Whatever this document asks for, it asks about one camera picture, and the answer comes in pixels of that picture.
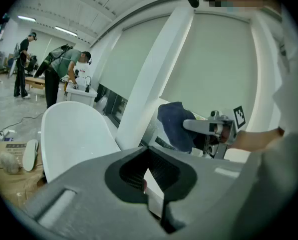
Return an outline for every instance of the white pillar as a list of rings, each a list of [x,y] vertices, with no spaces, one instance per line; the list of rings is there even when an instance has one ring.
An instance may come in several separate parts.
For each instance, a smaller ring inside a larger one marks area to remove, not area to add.
[[[97,90],[99,87],[99,80],[103,71],[103,67],[121,34],[122,28],[115,28],[96,45],[94,45],[90,51],[93,60],[90,66],[95,68],[94,72],[90,73],[92,75],[91,87],[95,90]]]
[[[194,11],[180,6],[156,38],[132,89],[116,135],[122,150],[137,147],[146,131],[191,26]]]

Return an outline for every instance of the green t-shirt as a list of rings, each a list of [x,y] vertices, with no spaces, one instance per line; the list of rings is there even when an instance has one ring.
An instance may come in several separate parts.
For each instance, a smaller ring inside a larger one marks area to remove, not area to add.
[[[76,65],[78,60],[80,59],[81,52],[79,50],[70,49],[63,56],[56,59],[51,63],[53,69],[57,72],[60,78],[64,77],[68,74],[68,67],[70,62],[74,62]]]

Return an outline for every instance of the navy blue cloth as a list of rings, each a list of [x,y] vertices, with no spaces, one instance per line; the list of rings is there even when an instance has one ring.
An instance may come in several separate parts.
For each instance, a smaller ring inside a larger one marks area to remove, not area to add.
[[[170,144],[182,152],[191,152],[195,147],[193,140],[198,135],[194,131],[186,130],[183,121],[195,119],[192,112],[185,110],[181,102],[172,102],[160,105],[158,108],[158,120],[163,125]]]

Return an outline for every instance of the shoe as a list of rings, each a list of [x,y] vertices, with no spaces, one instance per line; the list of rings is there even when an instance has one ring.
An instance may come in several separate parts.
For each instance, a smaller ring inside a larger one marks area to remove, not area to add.
[[[30,94],[28,94],[27,96],[22,97],[23,99],[29,99],[30,98]]]

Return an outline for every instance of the cable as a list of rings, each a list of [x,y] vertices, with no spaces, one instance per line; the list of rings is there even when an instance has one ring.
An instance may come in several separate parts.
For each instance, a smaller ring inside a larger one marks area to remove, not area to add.
[[[18,124],[20,124],[21,122],[22,122],[22,120],[23,119],[25,119],[25,118],[29,118],[29,119],[37,119],[39,116],[41,116],[44,112],[42,112],[41,114],[39,114],[39,115],[37,115],[36,117],[27,117],[27,116],[24,116],[21,120],[20,120],[20,122],[17,122],[17,123],[14,123],[14,124],[11,124],[11,125],[8,125],[7,127],[5,127],[5,128],[3,128],[2,130],[0,130],[0,132],[2,132],[4,129],[7,129],[8,127],[11,127],[11,126],[15,126],[15,125],[18,125]]]

